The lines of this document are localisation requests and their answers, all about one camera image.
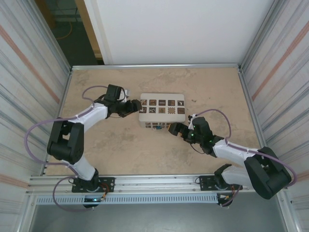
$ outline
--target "metal frame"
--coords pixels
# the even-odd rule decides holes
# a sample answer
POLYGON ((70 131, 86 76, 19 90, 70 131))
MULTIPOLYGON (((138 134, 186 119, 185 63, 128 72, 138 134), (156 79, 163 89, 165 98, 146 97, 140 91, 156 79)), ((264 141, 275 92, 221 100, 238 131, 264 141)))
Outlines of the metal frame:
MULTIPOLYGON (((158 68, 231 68, 238 67, 236 64, 171 64, 171 65, 108 65, 108 66, 74 66, 74 70, 97 70, 97 69, 158 69, 158 68)), ((264 146, 265 139, 263 137, 258 119, 254 112, 252 101, 245 84, 243 74, 239 71, 239 79, 243 88, 244 96, 247 101, 249 112, 251 114, 253 125, 258 137, 260 146, 264 146)), ((71 76, 68 80, 66 91, 63 96, 63 100, 60 104, 58 113, 61 114, 63 109, 63 103, 65 101, 68 88, 70 85, 71 76)), ((109 193, 111 197, 132 197, 139 196, 141 194, 147 194, 148 196, 175 196, 175 194, 185 194, 186 196, 199 196, 203 193, 207 194, 222 193, 224 191, 207 191, 201 192, 199 185, 194 183, 195 179, 200 175, 213 175, 213 174, 178 174, 178 175, 114 175, 116 178, 114 192, 109 193)), ((61 179, 62 176, 34 176, 30 179, 29 188, 26 192, 26 198, 23 206, 24 214, 20 219, 20 226, 17 231, 28 231, 34 215, 35 206, 40 197, 51 196, 53 188, 56 182, 61 179)), ((289 232, 299 232, 300 226, 298 219, 295 216, 295 212, 290 203, 288 196, 288 190, 282 190, 277 194, 282 217, 285 221, 286 227, 289 232)), ((253 189, 244 188, 242 192, 254 192, 253 189)), ((90 196, 97 196, 97 193, 88 193, 90 196)), ((72 193, 71 184, 68 180, 61 182, 56 190, 56 196, 64 198, 83 197, 84 194, 72 193)))

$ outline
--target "wooden floor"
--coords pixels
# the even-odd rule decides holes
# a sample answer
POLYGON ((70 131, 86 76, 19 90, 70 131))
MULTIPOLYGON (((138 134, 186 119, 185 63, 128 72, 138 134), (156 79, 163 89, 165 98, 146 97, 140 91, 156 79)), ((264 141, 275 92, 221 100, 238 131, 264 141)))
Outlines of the wooden floor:
MULTIPOLYGON (((140 94, 147 92, 182 93, 187 115, 210 108, 220 109, 231 122, 231 142, 259 147, 234 68, 74 71, 62 116, 75 115, 90 105, 81 99, 84 89, 108 84, 130 89, 129 99, 139 100, 140 94)), ((86 96, 96 99, 105 91, 103 88, 92 89, 86 96)), ((86 132, 84 154, 100 174, 212 173, 229 163, 195 152, 188 143, 167 130, 142 129, 138 116, 135 113, 126 118, 108 118, 86 132)), ((228 126, 222 115, 209 112, 203 116, 214 134, 228 135, 228 126)), ((47 175, 70 173, 63 166, 50 166, 46 171, 47 175)))

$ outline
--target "purple cable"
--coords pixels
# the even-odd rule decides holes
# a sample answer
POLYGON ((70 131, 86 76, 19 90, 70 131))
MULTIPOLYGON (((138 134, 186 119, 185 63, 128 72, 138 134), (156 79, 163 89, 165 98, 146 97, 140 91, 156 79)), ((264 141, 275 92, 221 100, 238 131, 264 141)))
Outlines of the purple cable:
MULTIPOLYGON (((91 112, 91 111, 93 110, 93 107, 95 106, 95 103, 94 103, 94 101, 93 101, 91 98, 85 97, 84 94, 85 94, 88 90, 90 90, 90 89, 92 89, 92 88, 97 88, 97 87, 107 88, 106 86, 91 86, 91 87, 89 87, 89 88, 86 88, 86 89, 83 91, 83 93, 82 93, 82 98, 83 98, 83 99, 91 101, 92 107, 91 107, 89 110, 87 110, 87 111, 85 111, 85 112, 83 112, 83 113, 81 113, 81 114, 79 114, 79 115, 77 115, 77 116, 74 116, 74 117, 56 118, 56 119, 44 120, 44 121, 42 121, 42 122, 39 122, 39 123, 37 123, 37 124, 31 126, 31 127, 27 130, 27 132, 26 132, 26 134, 25 134, 25 136, 24 136, 24 145, 25 145, 25 148, 26 148, 27 153, 29 154, 29 156, 30 156, 34 161, 36 161, 36 162, 38 162, 38 163, 41 163, 41 164, 45 164, 45 165, 63 165, 63 166, 66 166, 66 167, 70 168, 70 169, 74 172, 74 174, 75 174, 76 176, 78 176, 78 173, 75 171, 75 169, 72 168, 71 166, 69 166, 68 164, 60 163, 60 162, 58 162, 58 163, 52 163, 52 162, 49 163, 49 162, 45 162, 45 161, 43 161, 43 160, 38 159, 38 158, 30 151, 30 148, 29 148, 29 145, 28 145, 28 137, 29 137, 31 131, 32 131, 34 128, 40 126, 40 125, 43 125, 43 124, 46 124, 46 123, 51 123, 51 122, 61 122, 61 121, 67 121, 67 120, 74 120, 74 119, 77 119, 77 118, 79 118, 79 117, 82 117, 82 116, 88 114, 89 112, 91 112)), ((65 180, 65 179, 68 179, 68 178, 65 177, 65 178, 61 179, 61 180, 55 185, 55 188, 54 188, 54 191, 53 191, 53 199, 54 199, 54 202, 55 202, 55 204, 56 204, 59 208, 61 208, 61 209, 64 209, 64 208, 63 208, 62 206, 60 206, 60 205, 56 202, 56 199, 55 199, 55 191, 56 191, 56 187, 59 185, 59 183, 60 183, 61 181, 65 180)), ((64 209, 64 210, 70 211, 70 212, 81 212, 81 211, 85 211, 85 210, 69 210, 69 209, 64 209)))
MULTIPOLYGON (((232 136, 231 124, 230 124, 230 121, 228 120, 227 116, 226 116, 221 110, 218 110, 218 109, 209 109, 209 110, 205 110, 205 111, 203 111, 203 112, 201 112, 201 113, 199 113, 199 114, 196 114, 196 116, 200 116, 201 114, 206 113, 206 112, 209 112, 209 111, 217 111, 217 112, 219 112, 220 114, 222 114, 222 115, 225 117, 225 119, 226 119, 226 121, 227 121, 227 124, 228 124, 228 128, 229 128, 229 135, 225 138, 225 143, 226 143, 228 146, 230 146, 230 147, 232 147, 232 148, 235 148, 235 149, 237 149, 237 150, 240 150, 240 151, 250 152, 250 153, 254 153, 254 154, 259 155, 259 156, 264 156, 264 157, 266 157, 266 158, 269 158, 270 160, 276 161, 276 162, 278 162, 279 164, 285 166, 287 169, 289 169, 289 170, 291 171, 291 173, 292 173, 293 176, 294 176, 293 181, 292 181, 291 183, 289 183, 289 184, 287 185, 287 187, 290 187, 290 186, 294 185, 294 184, 297 182, 297 174, 296 174, 296 172, 293 170, 293 168, 292 168, 290 165, 288 165, 288 164, 282 162, 281 160, 279 160, 279 159, 277 159, 277 158, 274 158, 274 157, 272 157, 272 156, 270 156, 270 155, 268 155, 268 154, 264 154, 264 153, 257 152, 257 151, 247 150, 247 149, 245 149, 245 148, 241 148, 241 147, 238 147, 238 146, 235 146, 235 145, 230 144, 230 143, 228 142, 227 139, 229 139, 229 138, 232 136)), ((228 203, 230 203, 230 202, 236 197, 236 195, 238 194, 239 190, 240 190, 240 187, 237 189, 237 192, 234 194, 234 196, 233 196, 228 202, 224 203, 222 206, 225 206, 225 205, 227 205, 228 203)))
POLYGON ((59 204, 57 203, 56 197, 55 197, 55 192, 56 192, 57 186, 58 186, 62 181, 66 180, 66 179, 71 179, 71 178, 74 179, 74 177, 75 177, 75 176, 73 176, 73 175, 66 176, 66 177, 62 178, 61 180, 59 180, 59 181, 57 182, 57 184, 55 185, 54 190, 53 190, 53 200, 54 200, 55 205, 58 206, 60 209, 63 209, 63 210, 65 210, 65 211, 67 211, 67 212, 85 212, 85 211, 91 210, 91 208, 88 208, 88 209, 67 209, 67 208, 62 207, 61 205, 59 205, 59 204))

